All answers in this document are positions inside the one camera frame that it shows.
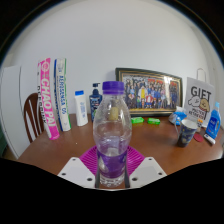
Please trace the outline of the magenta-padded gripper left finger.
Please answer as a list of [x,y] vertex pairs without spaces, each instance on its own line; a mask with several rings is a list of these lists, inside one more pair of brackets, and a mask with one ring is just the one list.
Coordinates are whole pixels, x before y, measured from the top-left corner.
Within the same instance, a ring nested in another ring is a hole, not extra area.
[[98,188],[97,148],[93,146],[80,157],[71,157],[58,176],[84,188]]

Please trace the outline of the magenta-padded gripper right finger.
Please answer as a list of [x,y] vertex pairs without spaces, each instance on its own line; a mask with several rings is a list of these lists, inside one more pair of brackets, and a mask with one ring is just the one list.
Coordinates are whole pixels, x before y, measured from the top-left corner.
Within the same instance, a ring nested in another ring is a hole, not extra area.
[[128,147],[125,172],[126,188],[140,188],[165,176],[165,171],[153,157],[144,157],[136,149]]

